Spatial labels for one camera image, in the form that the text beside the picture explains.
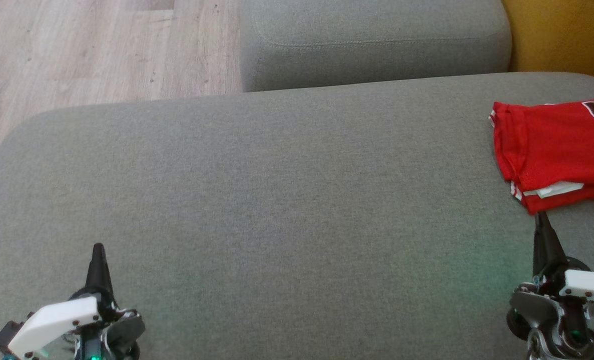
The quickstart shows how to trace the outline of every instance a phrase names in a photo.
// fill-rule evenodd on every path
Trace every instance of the red fabric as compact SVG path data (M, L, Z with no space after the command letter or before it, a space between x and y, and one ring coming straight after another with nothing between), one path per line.
M491 118L499 169L521 192L584 184L546 198L523 196L528 212L594 199L594 100L530 107L496 102Z

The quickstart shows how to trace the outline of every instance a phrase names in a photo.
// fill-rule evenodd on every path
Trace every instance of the gray cushion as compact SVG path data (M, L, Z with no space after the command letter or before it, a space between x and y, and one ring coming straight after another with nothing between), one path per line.
M520 359L534 222L486 117L583 98L593 77L500 73L41 114L0 148L0 327L103 242L145 359ZM551 221L594 268L594 202Z
M245 0L245 91L507 70L499 0Z

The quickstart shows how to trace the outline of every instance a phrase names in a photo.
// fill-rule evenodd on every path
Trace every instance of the white plastic robot part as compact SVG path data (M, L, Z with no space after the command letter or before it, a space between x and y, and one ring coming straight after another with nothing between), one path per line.
M8 348L16 357L24 359L25 354L40 352L44 346L75 330L77 326L96 322L98 316L95 297L44 306L23 324Z
M594 301L594 272L570 269L565 275L566 285L559 292L560 296L569 294Z

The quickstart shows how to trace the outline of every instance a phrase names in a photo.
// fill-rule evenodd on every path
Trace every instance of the sofa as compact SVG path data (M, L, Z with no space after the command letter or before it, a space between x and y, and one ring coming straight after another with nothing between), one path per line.
M328 6L302 3L316 9L250 0L242 17ZM146 322L144 359L525 357L505 315L531 278L534 219L499 173L487 116L494 101L594 98L594 77L503 72L495 1L466 2L481 16L397 3L473 40L418 42L440 36L407 27L384 36L404 43L306 55L244 31L255 92L62 109L13 130L0 147L0 330L81 288L102 242L118 303ZM359 10L306 25L391 30ZM336 39L316 29L330 37L286 32ZM594 270L594 202L549 216Z

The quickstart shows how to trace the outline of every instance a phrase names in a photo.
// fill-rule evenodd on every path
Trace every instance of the light wood floor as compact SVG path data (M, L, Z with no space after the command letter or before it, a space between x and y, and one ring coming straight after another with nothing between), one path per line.
M239 0L0 0L0 144L47 110L237 92Z

